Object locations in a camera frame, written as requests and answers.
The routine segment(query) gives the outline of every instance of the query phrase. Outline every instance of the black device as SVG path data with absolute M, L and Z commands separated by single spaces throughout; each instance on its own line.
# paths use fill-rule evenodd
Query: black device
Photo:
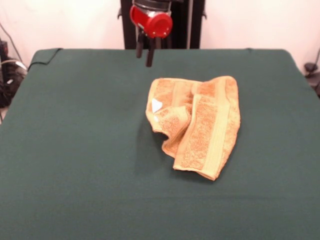
M 0 40 L 0 108 L 8 107 L 27 74 L 19 60 L 9 57 L 8 42 Z
M 145 25 L 134 21 L 132 9 L 135 7 L 149 18 L 148 24 L 155 15 L 168 14 L 173 23 L 170 33 L 153 37 L 152 34 L 158 32 L 150 32 L 149 25 L 146 30 Z M 136 49 L 138 58 L 142 49 L 148 49 L 148 67 L 152 64 L 154 49 L 199 49 L 202 18 L 207 17 L 205 0 L 121 0 L 119 16 L 122 16 L 125 49 Z
M 320 58 L 320 48 L 314 62 L 307 62 L 304 65 L 304 69 L 307 72 L 305 75 L 309 85 L 315 90 L 316 94 L 320 97 L 320 72 L 318 70 L 318 61 Z

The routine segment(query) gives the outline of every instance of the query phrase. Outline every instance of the green tablecloth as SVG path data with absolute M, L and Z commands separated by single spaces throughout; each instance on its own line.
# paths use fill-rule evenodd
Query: green tablecloth
M 0 126 L 1 240 L 318 240 L 320 102 L 283 50 L 43 50 Z M 230 75 L 241 127 L 215 182 L 172 169 L 159 77 Z

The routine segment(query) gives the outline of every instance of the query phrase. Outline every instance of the towel fold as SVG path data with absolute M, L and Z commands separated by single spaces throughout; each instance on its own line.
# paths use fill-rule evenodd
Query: towel fold
M 237 82 L 159 78 L 152 82 L 146 116 L 154 132 L 168 136 L 162 150 L 173 168 L 215 180 L 236 143 L 240 127 Z

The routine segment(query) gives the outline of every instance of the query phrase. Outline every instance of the orange towel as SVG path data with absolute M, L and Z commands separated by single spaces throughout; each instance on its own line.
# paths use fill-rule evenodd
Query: orange towel
M 215 180 L 236 143 L 240 127 L 238 86 L 222 76 L 207 82 L 153 81 L 146 107 L 152 130 L 166 134 L 162 150 L 173 168 Z

